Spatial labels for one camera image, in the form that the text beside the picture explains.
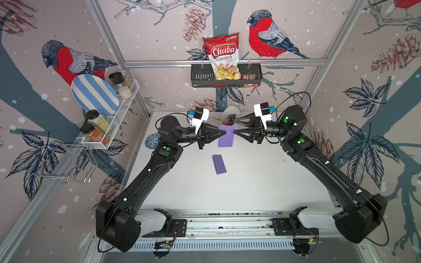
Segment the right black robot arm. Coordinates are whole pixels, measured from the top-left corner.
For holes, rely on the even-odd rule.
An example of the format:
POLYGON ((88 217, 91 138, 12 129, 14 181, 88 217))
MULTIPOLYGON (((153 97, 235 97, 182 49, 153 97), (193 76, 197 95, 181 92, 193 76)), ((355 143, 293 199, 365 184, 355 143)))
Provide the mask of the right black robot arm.
POLYGON ((299 209, 297 217, 305 228, 338 231, 348 241, 360 243, 383 223, 388 204, 385 197, 358 186, 303 134, 307 117, 301 106, 289 106, 273 120, 267 103, 256 104, 253 113, 235 122, 244 126, 235 134, 249 142, 261 144, 265 138, 279 138, 285 153, 310 171, 339 202, 340 208, 332 212, 299 209))

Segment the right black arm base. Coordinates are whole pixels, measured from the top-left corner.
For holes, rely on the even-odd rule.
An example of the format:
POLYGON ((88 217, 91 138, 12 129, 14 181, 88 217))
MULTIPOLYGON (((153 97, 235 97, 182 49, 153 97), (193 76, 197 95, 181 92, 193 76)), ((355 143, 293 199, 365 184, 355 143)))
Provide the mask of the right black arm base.
POLYGON ((272 218, 270 228, 274 230, 275 236, 304 236, 311 235, 317 236, 319 234, 319 229, 312 228, 308 229, 299 221, 298 215, 302 212, 307 206, 301 206, 295 209, 289 214, 286 218, 272 218))

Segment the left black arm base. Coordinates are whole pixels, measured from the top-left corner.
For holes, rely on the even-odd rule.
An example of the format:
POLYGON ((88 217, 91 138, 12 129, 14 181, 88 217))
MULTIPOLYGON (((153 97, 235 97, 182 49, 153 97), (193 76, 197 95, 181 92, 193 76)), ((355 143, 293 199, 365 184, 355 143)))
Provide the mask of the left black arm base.
POLYGON ((185 237, 187 230, 186 219, 173 219, 172 214, 163 209, 139 215, 141 227, 140 237, 185 237))

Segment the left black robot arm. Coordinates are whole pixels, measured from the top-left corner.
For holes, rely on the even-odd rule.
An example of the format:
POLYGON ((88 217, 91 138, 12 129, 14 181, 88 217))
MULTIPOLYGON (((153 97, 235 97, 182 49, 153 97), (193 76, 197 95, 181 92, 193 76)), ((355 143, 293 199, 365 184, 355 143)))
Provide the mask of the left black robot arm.
POLYGON ((205 123, 206 119, 200 114, 199 118, 193 118, 190 127, 182 127, 172 115, 161 119, 159 143, 145 168, 112 201, 102 201, 97 206, 96 236, 100 240, 121 252, 128 252, 138 238, 150 233, 161 236, 177 234, 172 227, 172 216, 167 211, 154 209, 142 215, 138 211, 156 184, 180 159, 183 143, 197 143, 202 149, 226 134, 226 131, 205 123))

